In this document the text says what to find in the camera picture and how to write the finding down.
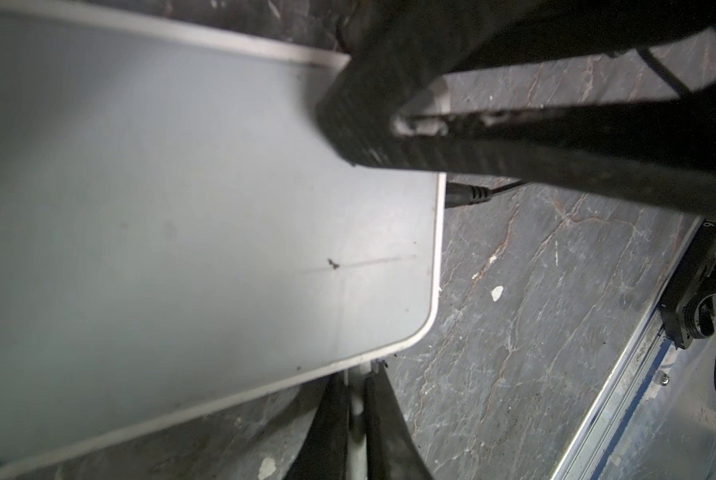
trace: gray marble surface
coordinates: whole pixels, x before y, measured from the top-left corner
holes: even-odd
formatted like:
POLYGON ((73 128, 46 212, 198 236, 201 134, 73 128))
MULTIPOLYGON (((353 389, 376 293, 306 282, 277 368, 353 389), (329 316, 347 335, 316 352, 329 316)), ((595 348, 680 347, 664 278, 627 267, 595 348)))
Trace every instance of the gray marble surface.
MULTIPOLYGON (((321 48, 334 47, 330 32, 346 8, 341 0, 269 0, 276 14, 268 0, 217 1, 216 8, 208 0, 99 3, 321 48), (317 26, 297 30, 296 22, 317 26)), ((658 56, 693 88, 716 78, 712 34, 658 56)), ((447 82, 455 110, 672 95, 632 52, 447 82)), ((542 185, 447 210, 438 319, 418 344, 387 359, 435 477, 548 478, 650 311, 693 221, 542 185)), ((322 381, 310 382, 22 478, 281 478, 322 390, 322 381)))

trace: metal plate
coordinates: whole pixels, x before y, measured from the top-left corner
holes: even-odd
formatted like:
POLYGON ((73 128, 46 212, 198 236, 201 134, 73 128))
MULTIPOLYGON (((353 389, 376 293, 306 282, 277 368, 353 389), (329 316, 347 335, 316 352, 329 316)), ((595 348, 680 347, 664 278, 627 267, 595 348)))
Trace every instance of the metal plate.
POLYGON ((312 111, 345 56, 0 7, 74 23, 0 12, 0 476, 430 328, 445 176, 333 152, 312 111))

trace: blue strip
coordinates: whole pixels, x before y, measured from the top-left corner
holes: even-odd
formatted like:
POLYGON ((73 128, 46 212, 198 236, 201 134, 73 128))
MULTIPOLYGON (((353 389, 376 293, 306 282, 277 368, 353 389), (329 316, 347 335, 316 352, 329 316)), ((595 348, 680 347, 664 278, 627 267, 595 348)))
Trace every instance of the blue strip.
POLYGON ((668 349, 672 344, 672 341, 667 338, 662 341, 662 345, 659 347, 659 352, 657 352, 657 356, 654 357, 654 361, 651 362, 651 366, 649 367, 648 373, 641 382, 641 386, 638 387, 638 391, 635 393, 635 397, 633 397, 633 400, 630 402, 628 409, 624 411, 624 416, 619 422, 619 427, 617 427, 617 431, 614 432, 614 436, 609 441, 608 446, 606 447, 603 452, 603 455, 601 456, 601 459, 598 461, 598 465, 595 467, 593 475, 590 477, 591 480, 599 480, 599 478, 601 477, 601 474, 603 473, 603 468, 606 466, 609 457, 612 456, 614 448, 616 448, 617 444, 622 439, 624 429, 628 427, 628 423, 630 423, 630 420, 635 413, 635 408, 638 407, 638 403, 640 403, 641 399, 644 398, 646 390, 649 387, 649 383, 651 383, 651 379, 654 378, 654 374, 657 373, 657 369, 659 369, 662 359, 664 358, 665 354, 668 353, 668 349))

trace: white paint chip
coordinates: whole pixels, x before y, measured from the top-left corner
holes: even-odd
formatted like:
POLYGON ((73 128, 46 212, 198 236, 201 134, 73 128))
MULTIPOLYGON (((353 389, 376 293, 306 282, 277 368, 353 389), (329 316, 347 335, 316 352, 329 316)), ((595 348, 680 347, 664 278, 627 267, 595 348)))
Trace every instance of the white paint chip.
POLYGON ((276 7, 270 0, 267 0, 267 5, 269 5, 269 9, 273 11, 275 18, 280 20, 280 10, 278 10, 278 7, 276 7))
POLYGON ((257 475, 257 478, 259 480, 264 480, 265 478, 272 476, 277 469, 278 467, 275 466, 275 458, 265 457, 262 459, 262 465, 259 466, 259 474, 257 475))
POLYGON ((504 291, 505 287, 502 285, 494 287, 494 290, 491 291, 491 299, 496 302, 504 291))

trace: black mechanical part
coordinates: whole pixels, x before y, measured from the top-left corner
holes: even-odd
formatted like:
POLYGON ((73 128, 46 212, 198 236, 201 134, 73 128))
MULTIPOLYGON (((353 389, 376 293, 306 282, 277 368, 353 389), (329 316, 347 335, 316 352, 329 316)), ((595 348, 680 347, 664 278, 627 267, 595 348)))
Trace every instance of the black mechanical part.
POLYGON ((414 447, 383 362, 365 381, 366 455, 369 480, 432 480, 414 447))
POLYGON ((488 202, 496 195, 504 194, 516 188, 523 187, 528 182, 519 180, 501 187, 487 188, 478 185, 457 184, 449 182, 446 184, 446 208, 455 206, 476 205, 488 202))
POLYGON ((349 390, 338 373, 328 386, 307 431, 305 442, 285 480, 345 480, 349 390))
POLYGON ((344 159, 522 178, 716 218, 716 83, 671 101, 398 115, 441 74, 671 42, 716 25, 716 1, 381 5, 316 108, 344 159))
POLYGON ((716 291, 716 222, 699 227, 670 278, 659 301, 659 312, 668 338, 681 349, 694 338, 713 334, 714 303, 698 302, 716 291))

